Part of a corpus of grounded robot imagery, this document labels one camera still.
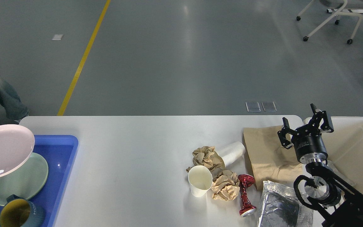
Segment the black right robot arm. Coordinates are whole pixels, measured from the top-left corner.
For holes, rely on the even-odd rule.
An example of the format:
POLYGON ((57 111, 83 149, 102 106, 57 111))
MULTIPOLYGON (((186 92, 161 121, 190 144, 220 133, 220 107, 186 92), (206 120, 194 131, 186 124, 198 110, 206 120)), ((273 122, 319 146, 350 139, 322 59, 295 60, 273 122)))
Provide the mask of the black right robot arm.
POLYGON ((284 117, 277 132, 281 145, 294 148, 297 161, 311 175, 295 179, 295 195, 302 205, 321 214, 323 227, 363 227, 363 194, 328 166, 322 134, 334 132, 331 116, 313 103, 310 106, 313 116, 307 124, 292 129, 284 117))

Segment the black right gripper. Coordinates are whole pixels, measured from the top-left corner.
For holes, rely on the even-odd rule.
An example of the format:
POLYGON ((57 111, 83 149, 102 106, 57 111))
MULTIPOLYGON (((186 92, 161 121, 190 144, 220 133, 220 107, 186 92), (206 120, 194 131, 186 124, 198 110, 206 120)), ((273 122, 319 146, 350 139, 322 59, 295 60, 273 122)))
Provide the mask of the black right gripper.
POLYGON ((310 105, 313 116, 307 125, 293 130, 289 126, 288 119, 283 117, 283 127, 278 131, 281 145, 286 149, 294 146, 297 160, 302 164, 327 160, 328 154, 321 133, 334 132, 331 116, 313 103, 310 105))

